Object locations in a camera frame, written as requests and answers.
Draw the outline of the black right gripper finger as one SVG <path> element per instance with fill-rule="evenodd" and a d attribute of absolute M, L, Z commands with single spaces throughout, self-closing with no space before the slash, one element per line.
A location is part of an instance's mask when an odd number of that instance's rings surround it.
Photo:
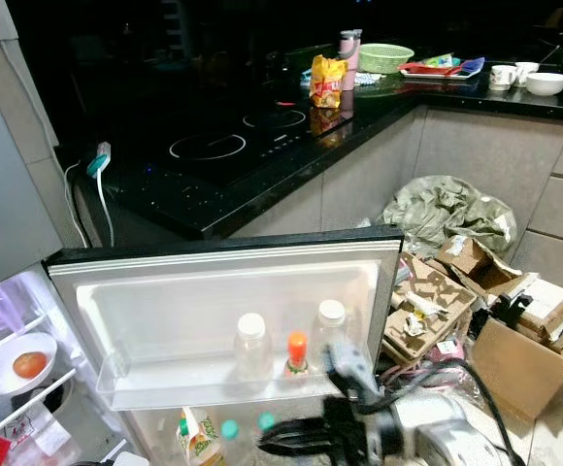
<path fill-rule="evenodd" d="M 265 429 L 260 443 L 317 443 L 329 440 L 329 429 L 322 418 L 291 418 Z"/>
<path fill-rule="evenodd" d="M 273 439 L 267 441 L 270 454 L 284 457 L 325 457 L 332 449 L 329 440 L 322 439 Z"/>

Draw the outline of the Peel Fresh juice carton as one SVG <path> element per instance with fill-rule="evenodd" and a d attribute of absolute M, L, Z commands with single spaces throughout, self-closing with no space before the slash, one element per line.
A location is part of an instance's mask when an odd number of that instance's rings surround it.
<path fill-rule="evenodd" d="M 188 466 L 225 466 L 222 435 L 205 410 L 180 409 L 177 440 Z"/>

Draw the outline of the clear door shelf bin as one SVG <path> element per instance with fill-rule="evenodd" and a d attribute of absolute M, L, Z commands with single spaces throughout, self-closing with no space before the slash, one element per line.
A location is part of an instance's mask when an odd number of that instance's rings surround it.
<path fill-rule="evenodd" d="M 151 410 L 178 407 L 273 401 L 335 394 L 329 378 L 309 370 L 299 376 L 284 371 L 286 353 L 276 345 L 265 372 L 239 369 L 232 350 L 205 355 L 109 356 L 94 390 L 112 410 Z"/>

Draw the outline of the brown cardboard egg tray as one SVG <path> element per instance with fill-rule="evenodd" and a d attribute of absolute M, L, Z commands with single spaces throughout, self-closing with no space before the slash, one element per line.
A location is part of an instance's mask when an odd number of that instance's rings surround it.
<path fill-rule="evenodd" d="M 484 302 L 451 279 L 447 268 L 436 260 L 422 260 L 405 252 L 400 271 L 410 274 L 391 296 L 382 351 L 401 367 L 414 367 L 438 342 L 467 333 L 472 314 Z"/>

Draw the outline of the open brown cardboard box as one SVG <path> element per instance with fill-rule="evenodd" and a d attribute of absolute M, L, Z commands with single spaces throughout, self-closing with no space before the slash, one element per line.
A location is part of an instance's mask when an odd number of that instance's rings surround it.
<path fill-rule="evenodd" d="M 488 319 L 471 350 L 471 364 L 502 412 L 536 420 L 563 401 L 563 356 Z"/>

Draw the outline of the black clamp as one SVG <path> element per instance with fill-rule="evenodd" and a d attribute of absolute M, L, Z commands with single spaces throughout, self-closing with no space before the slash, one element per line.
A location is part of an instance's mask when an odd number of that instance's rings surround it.
<path fill-rule="evenodd" d="M 521 316 L 524 315 L 526 307 L 531 302 L 533 302 L 533 297 L 522 292 L 518 292 L 514 297 L 508 296 L 508 294 L 499 294 L 494 305 L 490 307 L 489 313 L 500 323 L 516 330 Z"/>

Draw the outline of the red tomato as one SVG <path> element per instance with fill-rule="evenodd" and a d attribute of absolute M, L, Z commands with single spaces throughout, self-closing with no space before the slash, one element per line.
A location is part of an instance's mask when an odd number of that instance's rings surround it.
<path fill-rule="evenodd" d="M 17 356 L 12 364 L 12 370 L 14 370 L 15 376 L 21 379 L 34 379 L 45 372 L 48 363 L 50 363 L 50 359 L 45 353 L 30 351 Z"/>

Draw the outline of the white topped cardboard box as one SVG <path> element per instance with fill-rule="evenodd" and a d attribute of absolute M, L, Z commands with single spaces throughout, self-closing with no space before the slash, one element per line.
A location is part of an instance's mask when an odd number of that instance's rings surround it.
<path fill-rule="evenodd" d="M 518 319 L 518 328 L 530 330 L 542 337 L 542 342 L 553 343 L 563 333 L 563 288 L 548 283 L 538 274 L 527 274 L 515 291 L 516 297 L 530 297 L 530 305 Z"/>

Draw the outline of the grey freezer door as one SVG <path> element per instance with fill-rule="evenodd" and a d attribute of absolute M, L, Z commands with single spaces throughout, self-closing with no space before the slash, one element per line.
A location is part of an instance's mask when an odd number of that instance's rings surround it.
<path fill-rule="evenodd" d="M 6 1 L 0 0 L 0 282 L 69 237 L 50 122 L 36 92 Z"/>

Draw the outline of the black induction cooktop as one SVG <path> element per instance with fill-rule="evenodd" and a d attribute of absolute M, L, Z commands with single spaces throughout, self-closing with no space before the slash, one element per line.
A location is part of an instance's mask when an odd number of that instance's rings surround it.
<path fill-rule="evenodd" d="M 295 99 L 245 97 L 174 110 L 140 125 L 129 154 L 161 169 L 228 186 L 329 133 L 314 108 Z"/>

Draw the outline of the teal charger plug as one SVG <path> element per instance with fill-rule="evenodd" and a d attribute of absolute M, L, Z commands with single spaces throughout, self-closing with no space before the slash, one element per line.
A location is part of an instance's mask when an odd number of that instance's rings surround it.
<path fill-rule="evenodd" d="M 87 176 L 99 181 L 101 174 L 112 163 L 112 144 L 101 142 L 96 147 L 96 152 L 91 161 L 86 165 Z"/>

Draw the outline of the yellow snack bag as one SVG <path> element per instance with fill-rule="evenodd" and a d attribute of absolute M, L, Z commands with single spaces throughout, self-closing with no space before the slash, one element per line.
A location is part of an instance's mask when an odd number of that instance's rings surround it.
<path fill-rule="evenodd" d="M 335 110 L 341 106 L 343 79 L 347 75 L 346 59 L 316 56 L 310 68 L 309 94 L 313 106 Z"/>

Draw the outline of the red tray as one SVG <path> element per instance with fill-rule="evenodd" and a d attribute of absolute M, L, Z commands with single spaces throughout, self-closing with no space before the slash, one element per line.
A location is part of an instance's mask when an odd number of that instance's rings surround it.
<path fill-rule="evenodd" d="M 398 71 L 409 79 L 467 80 L 479 74 L 484 65 L 484 57 L 463 59 L 447 53 L 403 63 Z"/>

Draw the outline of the pink tumbler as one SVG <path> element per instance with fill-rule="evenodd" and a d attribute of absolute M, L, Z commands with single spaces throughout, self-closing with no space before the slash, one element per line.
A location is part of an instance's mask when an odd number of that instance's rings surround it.
<path fill-rule="evenodd" d="M 355 88 L 358 61 L 360 61 L 361 28 L 352 28 L 340 32 L 339 58 L 347 64 L 347 71 L 341 80 L 344 92 Z"/>

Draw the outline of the small white bowl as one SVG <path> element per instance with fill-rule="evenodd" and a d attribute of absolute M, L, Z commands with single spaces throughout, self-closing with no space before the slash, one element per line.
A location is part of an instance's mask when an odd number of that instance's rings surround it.
<path fill-rule="evenodd" d="M 563 74 L 527 75 L 525 88 L 535 96 L 556 96 L 563 89 Z"/>

